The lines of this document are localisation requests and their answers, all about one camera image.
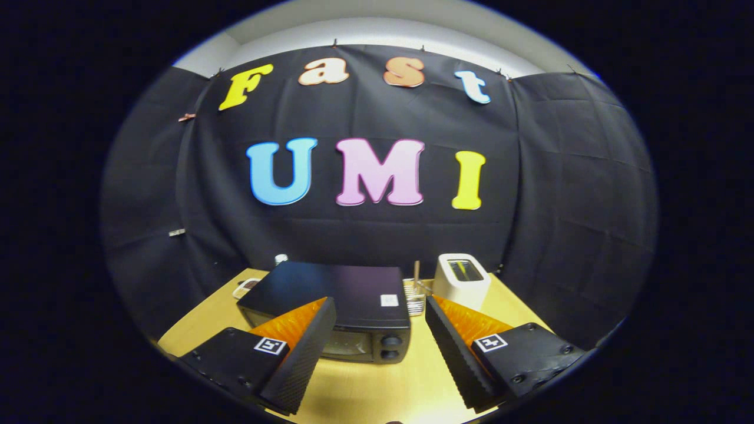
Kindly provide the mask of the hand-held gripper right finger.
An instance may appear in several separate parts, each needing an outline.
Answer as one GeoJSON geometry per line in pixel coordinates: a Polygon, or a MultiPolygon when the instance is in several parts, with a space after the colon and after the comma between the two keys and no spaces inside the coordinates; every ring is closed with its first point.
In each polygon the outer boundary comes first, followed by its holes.
{"type": "Polygon", "coordinates": [[[526,398],[586,354],[536,323],[514,327],[439,296],[425,320],[466,408],[480,413],[526,398]]]}

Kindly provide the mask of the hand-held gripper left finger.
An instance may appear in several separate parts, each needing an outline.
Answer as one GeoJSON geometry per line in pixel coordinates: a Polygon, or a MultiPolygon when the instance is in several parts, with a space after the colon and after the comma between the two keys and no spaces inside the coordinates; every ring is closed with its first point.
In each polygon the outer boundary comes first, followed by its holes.
{"type": "Polygon", "coordinates": [[[295,415],[335,323],[326,296],[251,330],[224,328],[181,355],[180,368],[237,402],[295,415]]]}

